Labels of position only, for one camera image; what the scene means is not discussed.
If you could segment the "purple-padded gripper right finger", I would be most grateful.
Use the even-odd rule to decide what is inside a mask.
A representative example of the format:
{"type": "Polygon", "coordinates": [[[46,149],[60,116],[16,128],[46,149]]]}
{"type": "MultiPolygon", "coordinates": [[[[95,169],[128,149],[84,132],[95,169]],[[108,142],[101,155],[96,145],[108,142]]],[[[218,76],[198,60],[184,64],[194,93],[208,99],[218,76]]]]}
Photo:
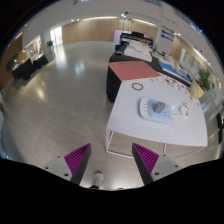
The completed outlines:
{"type": "Polygon", "coordinates": [[[181,166],[168,155],[159,155],[137,143],[132,144],[132,154],[145,185],[181,169],[181,166]]]}

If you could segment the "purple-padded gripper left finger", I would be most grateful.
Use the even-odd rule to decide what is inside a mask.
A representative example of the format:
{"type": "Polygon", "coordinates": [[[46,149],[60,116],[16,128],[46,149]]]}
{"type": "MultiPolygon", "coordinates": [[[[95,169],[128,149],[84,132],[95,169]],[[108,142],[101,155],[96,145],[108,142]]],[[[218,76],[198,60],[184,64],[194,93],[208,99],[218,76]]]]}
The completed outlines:
{"type": "Polygon", "coordinates": [[[65,156],[54,157],[43,166],[43,169],[79,185],[86,170],[91,153],[91,144],[88,143],[65,156]]]}

